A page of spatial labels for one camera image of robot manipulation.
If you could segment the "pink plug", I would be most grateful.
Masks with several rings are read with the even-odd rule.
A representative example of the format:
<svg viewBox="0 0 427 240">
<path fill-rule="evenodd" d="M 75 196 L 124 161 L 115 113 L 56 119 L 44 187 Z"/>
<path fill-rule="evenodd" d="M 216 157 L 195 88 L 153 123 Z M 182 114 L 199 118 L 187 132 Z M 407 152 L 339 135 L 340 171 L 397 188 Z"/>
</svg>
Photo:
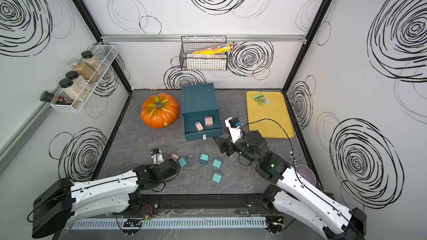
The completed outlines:
<svg viewBox="0 0 427 240">
<path fill-rule="evenodd" d="M 201 132 L 204 130 L 203 125 L 199 121 L 195 122 L 195 127 L 196 127 L 198 132 Z"/>
<path fill-rule="evenodd" d="M 206 116 L 205 117 L 205 126 L 210 127 L 214 125 L 214 119 L 213 116 Z"/>
<path fill-rule="evenodd" d="M 171 154 L 170 154 L 170 156 L 171 156 L 172 158 L 176 159 L 176 160 L 179 160 L 179 159 L 180 159 L 180 156 L 178 156 L 178 155 L 176 155 L 176 154 L 174 154 L 174 153 L 171 153 Z"/>
</svg>

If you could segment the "teal top drawer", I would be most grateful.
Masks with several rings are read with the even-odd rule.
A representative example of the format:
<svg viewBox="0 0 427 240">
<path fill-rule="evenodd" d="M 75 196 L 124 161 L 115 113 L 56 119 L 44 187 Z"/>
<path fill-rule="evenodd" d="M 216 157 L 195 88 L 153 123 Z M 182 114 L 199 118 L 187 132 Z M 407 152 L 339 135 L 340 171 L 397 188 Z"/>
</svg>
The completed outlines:
<svg viewBox="0 0 427 240">
<path fill-rule="evenodd" d="M 221 136 L 223 134 L 223 126 L 219 116 L 214 116 L 213 112 L 199 112 L 183 117 L 184 121 L 184 137 L 187 141 L 205 140 L 213 136 Z M 205 117 L 213 116 L 213 126 L 205 126 Z M 198 132 L 195 127 L 195 122 L 201 122 L 204 130 Z"/>
</svg>

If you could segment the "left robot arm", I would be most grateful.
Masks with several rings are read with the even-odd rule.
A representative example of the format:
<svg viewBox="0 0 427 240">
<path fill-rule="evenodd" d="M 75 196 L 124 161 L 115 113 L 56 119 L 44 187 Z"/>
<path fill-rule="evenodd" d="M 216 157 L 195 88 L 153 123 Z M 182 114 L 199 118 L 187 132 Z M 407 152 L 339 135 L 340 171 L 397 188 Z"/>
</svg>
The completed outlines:
<svg viewBox="0 0 427 240">
<path fill-rule="evenodd" d="M 141 191 L 166 183 L 179 170 L 178 161 L 168 158 L 160 164 L 140 165 L 101 180 L 72 182 L 69 177 L 59 179 L 33 202 L 33 211 L 27 217 L 32 222 L 32 237 L 50 236 L 84 218 L 124 212 Z"/>
</svg>

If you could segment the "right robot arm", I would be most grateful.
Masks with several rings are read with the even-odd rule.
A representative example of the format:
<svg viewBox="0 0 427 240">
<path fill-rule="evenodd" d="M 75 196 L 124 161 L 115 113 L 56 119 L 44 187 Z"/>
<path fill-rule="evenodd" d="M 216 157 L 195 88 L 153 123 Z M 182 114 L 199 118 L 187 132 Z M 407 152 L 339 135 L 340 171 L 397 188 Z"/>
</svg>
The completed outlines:
<svg viewBox="0 0 427 240">
<path fill-rule="evenodd" d="M 238 153 L 271 185 L 264 195 L 274 209 L 310 227 L 325 240 L 363 240 L 367 216 L 349 209 L 307 181 L 290 163 L 271 152 L 258 131 L 214 137 L 221 153 Z"/>
</svg>

